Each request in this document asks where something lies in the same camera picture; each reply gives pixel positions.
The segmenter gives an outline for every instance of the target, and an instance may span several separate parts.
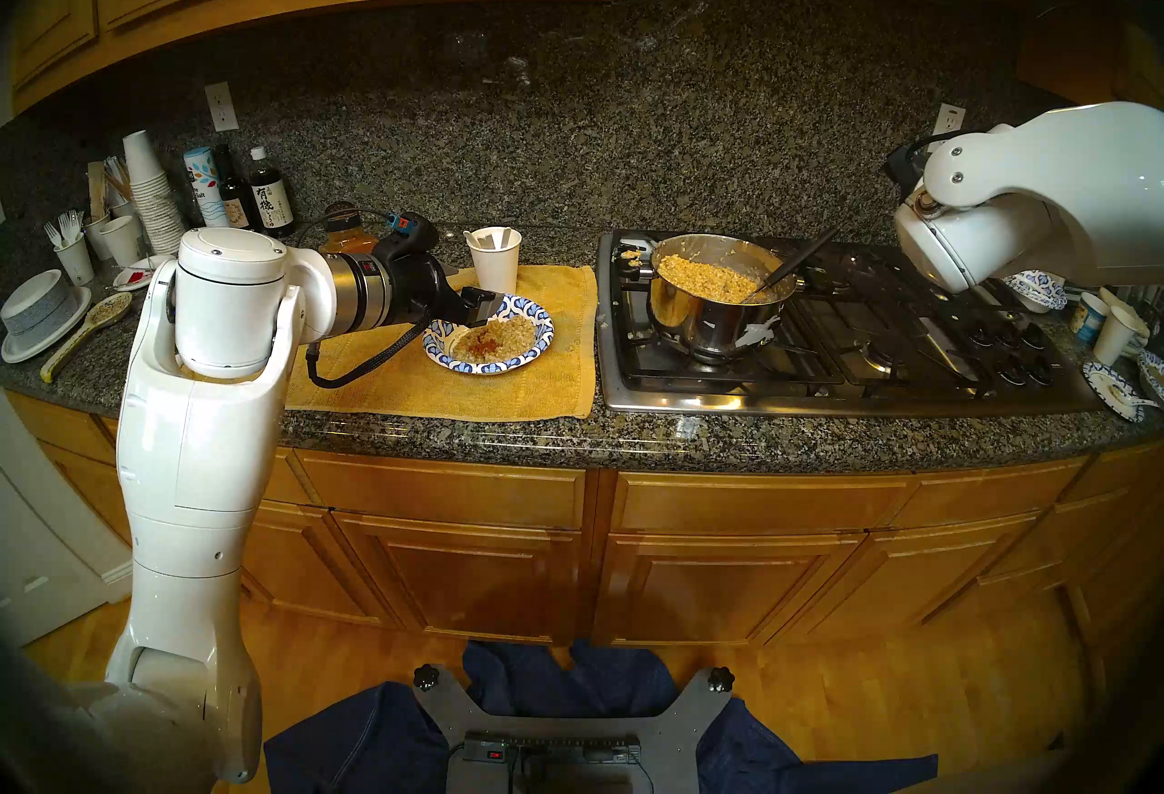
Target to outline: kitchen counter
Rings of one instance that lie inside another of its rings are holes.
[[[436,255],[452,267],[469,264],[461,227],[442,227]],[[602,229],[523,226],[525,263],[592,264]],[[90,285],[93,300],[108,295],[113,271]],[[142,293],[129,313],[99,331],[52,384],[40,380],[47,352],[19,364],[0,364],[0,385],[66,407],[115,417],[141,314]],[[1080,361],[1062,316],[1039,318],[1060,350]],[[1117,364],[1134,376],[1129,363]],[[837,418],[684,416],[612,412],[595,389],[587,419],[473,423],[402,416],[318,411],[283,413],[286,446],[367,455],[523,466],[603,467],[686,472],[860,472],[957,468],[1035,462],[1126,446],[1164,435],[1164,417],[1149,410],[1129,424],[1108,410],[1002,418]]]

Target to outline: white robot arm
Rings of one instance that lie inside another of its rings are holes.
[[[1024,268],[1164,281],[1164,112],[1058,108],[942,143],[897,206],[901,248],[951,292]]]
[[[157,789],[158,773],[168,791],[253,778],[262,708],[239,625],[242,552],[296,352],[383,324],[414,321],[419,331],[430,317],[487,320],[499,297],[453,292],[427,253],[433,242],[419,215],[398,220],[370,256],[325,257],[249,231],[204,227],[186,233],[178,260],[156,271],[118,426],[133,603],[105,694],[86,704],[121,742],[143,789]],[[236,383],[198,377],[256,371]]]

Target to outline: blue cloth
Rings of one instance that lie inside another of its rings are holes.
[[[679,692],[648,650],[570,647],[562,671],[545,647],[470,643],[469,695],[492,715],[655,716]],[[412,689],[385,682],[341,700],[265,744],[275,794],[390,791],[443,794],[448,745]],[[888,794],[937,774],[937,754],[873,763],[801,763],[733,697],[696,751],[701,794]]]

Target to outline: electrical outlet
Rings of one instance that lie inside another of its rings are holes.
[[[236,130],[239,129],[239,118],[234,113],[234,102],[230,101],[230,87],[227,81],[206,84],[206,101],[211,105],[211,116],[214,119],[214,129]]]
[[[934,134],[936,137],[939,133],[952,133],[954,130],[961,129],[961,119],[966,116],[966,109],[959,108],[958,105],[951,105],[950,102],[942,102],[942,108],[938,108],[938,119],[934,121]],[[931,142],[927,147],[927,151],[934,151],[942,142]]]

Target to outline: yellow towel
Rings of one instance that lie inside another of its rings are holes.
[[[473,286],[473,268],[448,278],[454,290]],[[498,375],[466,375],[432,361],[413,340],[379,368],[347,387],[325,390],[307,377],[299,347],[288,409],[381,412],[463,421],[534,421],[585,418],[594,405],[594,313],[598,289],[591,268],[528,264],[518,268],[517,292],[541,305],[554,320],[554,340],[530,364]],[[393,343],[409,325],[377,327],[324,340],[319,373],[339,377]]]

